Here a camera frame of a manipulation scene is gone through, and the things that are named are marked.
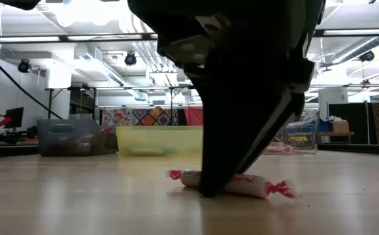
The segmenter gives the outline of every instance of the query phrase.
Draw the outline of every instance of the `computer monitor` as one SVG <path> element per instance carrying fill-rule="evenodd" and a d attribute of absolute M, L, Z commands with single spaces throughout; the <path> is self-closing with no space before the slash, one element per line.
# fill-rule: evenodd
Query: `computer monitor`
<path fill-rule="evenodd" d="M 13 108 L 7 110 L 6 116 L 11 117 L 11 121 L 5 125 L 6 129 L 18 128 L 22 126 L 22 116 L 24 114 L 24 107 Z"/>

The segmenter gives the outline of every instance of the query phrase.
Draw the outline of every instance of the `wrapped candy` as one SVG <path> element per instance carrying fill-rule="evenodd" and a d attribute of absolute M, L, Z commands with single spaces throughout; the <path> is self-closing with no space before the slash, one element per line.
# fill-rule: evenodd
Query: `wrapped candy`
<path fill-rule="evenodd" d="M 169 170 L 167 171 L 167 177 L 170 177 L 172 180 L 180 179 L 185 186 L 196 187 L 200 181 L 201 171 Z M 284 180 L 274 185 L 262 176 L 247 174 L 236 174 L 226 185 L 225 191 L 258 198 L 266 198 L 271 193 L 280 193 L 288 198 L 297 197 L 289 180 Z"/>
<path fill-rule="evenodd" d="M 294 147 L 284 143 L 272 142 L 265 149 L 264 153 L 274 154 L 274 153 L 292 153 Z"/>

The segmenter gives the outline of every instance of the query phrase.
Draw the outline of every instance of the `security camera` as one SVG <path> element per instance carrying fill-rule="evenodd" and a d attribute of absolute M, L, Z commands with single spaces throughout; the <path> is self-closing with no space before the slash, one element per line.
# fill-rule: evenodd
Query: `security camera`
<path fill-rule="evenodd" d="M 361 61 L 361 62 L 364 62 L 364 61 L 372 61 L 374 59 L 374 52 L 372 51 L 369 51 L 369 52 L 365 52 L 364 54 L 360 55 L 358 57 L 358 59 Z"/>
<path fill-rule="evenodd" d="M 137 62 L 137 60 L 136 60 L 135 53 L 134 52 L 128 52 L 127 56 L 124 59 L 124 63 L 127 66 L 133 66 L 136 64 L 136 62 Z"/>
<path fill-rule="evenodd" d="M 22 59 L 21 63 L 18 65 L 18 71 L 22 73 L 29 73 L 31 72 L 31 65 L 29 59 Z"/>

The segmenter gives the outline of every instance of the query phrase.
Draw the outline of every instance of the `wooden floor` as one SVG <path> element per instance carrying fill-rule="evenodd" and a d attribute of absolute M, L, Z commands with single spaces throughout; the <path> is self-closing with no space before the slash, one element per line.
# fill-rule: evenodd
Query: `wooden floor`
<path fill-rule="evenodd" d="M 250 173 L 293 180 L 298 200 L 201 198 L 165 177 L 184 168 L 199 159 L 0 158 L 0 235 L 379 235 L 378 155 L 261 156 Z"/>

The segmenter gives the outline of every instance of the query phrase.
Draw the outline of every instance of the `black cable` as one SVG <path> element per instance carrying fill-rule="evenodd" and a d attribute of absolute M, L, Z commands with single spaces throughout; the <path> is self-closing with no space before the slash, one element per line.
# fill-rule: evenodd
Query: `black cable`
<path fill-rule="evenodd" d="M 30 95 L 22 86 L 20 86 L 16 80 L 14 80 L 12 78 L 12 76 L 7 73 L 5 71 L 5 69 L 0 65 L 0 71 L 2 71 L 5 76 L 7 76 L 9 78 L 9 80 L 11 80 L 11 82 L 16 86 L 18 87 L 18 89 L 20 89 L 25 95 L 27 95 L 30 99 L 32 99 L 34 102 L 36 102 L 38 105 L 40 105 L 41 107 L 43 107 L 45 110 L 47 110 L 48 112 L 50 112 L 51 114 L 55 115 L 57 118 L 59 119 L 62 119 L 59 115 L 57 115 L 55 112 L 51 111 L 49 108 L 47 108 L 44 104 L 42 104 L 40 101 L 38 101 L 36 98 L 34 98 L 32 95 Z"/>

